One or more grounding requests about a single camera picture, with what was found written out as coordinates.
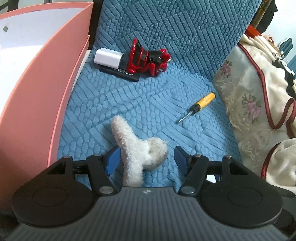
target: embossed fabric pattern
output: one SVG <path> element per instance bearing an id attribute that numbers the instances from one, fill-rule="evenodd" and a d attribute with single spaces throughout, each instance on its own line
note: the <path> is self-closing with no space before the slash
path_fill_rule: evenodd
<path id="1" fill-rule="evenodd" d="M 144 185 L 179 189 L 184 176 L 173 158 L 175 146 L 211 160 L 231 154 L 241 160 L 223 102 L 212 78 L 239 41 L 260 0 L 104 0 L 96 41 L 70 97 L 58 158 L 82 160 L 116 144 L 110 120 L 122 115 L 142 139 L 167 141 L 168 159 L 144 172 Z M 133 38 L 145 49 L 166 48 L 172 56 L 166 72 L 132 83 L 101 73 L 93 64 L 101 47 L 126 52 Z M 216 98 L 181 124 L 175 122 L 209 92 Z M 120 186 L 122 164 L 111 180 Z M 87 177 L 77 179 L 88 185 Z"/>

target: red and black toy car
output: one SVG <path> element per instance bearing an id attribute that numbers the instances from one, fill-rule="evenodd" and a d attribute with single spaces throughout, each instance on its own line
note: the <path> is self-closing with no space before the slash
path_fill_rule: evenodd
<path id="1" fill-rule="evenodd" d="M 145 50 L 134 38 L 126 70 L 131 74 L 149 71 L 154 77 L 166 71 L 169 59 L 170 54 L 166 52 L 166 49 Z"/>

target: fluffy white object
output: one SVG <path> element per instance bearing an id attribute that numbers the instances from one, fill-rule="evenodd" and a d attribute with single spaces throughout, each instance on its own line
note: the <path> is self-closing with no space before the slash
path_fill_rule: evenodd
<path id="1" fill-rule="evenodd" d="M 168 156 L 166 142 L 158 137 L 141 140 L 119 115 L 111 121 L 111 128 L 121 148 L 124 164 L 123 186 L 140 187 L 143 184 L 143 170 L 156 169 Z"/>

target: logo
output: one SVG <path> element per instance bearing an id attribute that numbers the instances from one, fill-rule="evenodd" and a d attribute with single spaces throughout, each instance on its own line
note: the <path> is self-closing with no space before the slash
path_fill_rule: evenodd
<path id="1" fill-rule="evenodd" d="M 146 189 L 146 190 L 143 191 L 143 193 L 149 194 L 149 193 L 152 193 L 152 191 L 150 191 L 149 189 Z"/>

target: pink panel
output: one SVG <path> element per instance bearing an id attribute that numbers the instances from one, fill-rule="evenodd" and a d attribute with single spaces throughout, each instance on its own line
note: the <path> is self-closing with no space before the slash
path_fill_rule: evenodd
<path id="1" fill-rule="evenodd" d="M 62 4 L 67 7 L 82 3 Z M 87 7 L 65 24 L 35 56 L 2 112 L 0 210 L 10 211 L 11 197 L 16 189 L 57 157 L 65 108 L 88 46 L 93 3 L 83 4 Z M 57 4 L 33 7 L 40 10 L 44 5 L 58 7 Z"/>

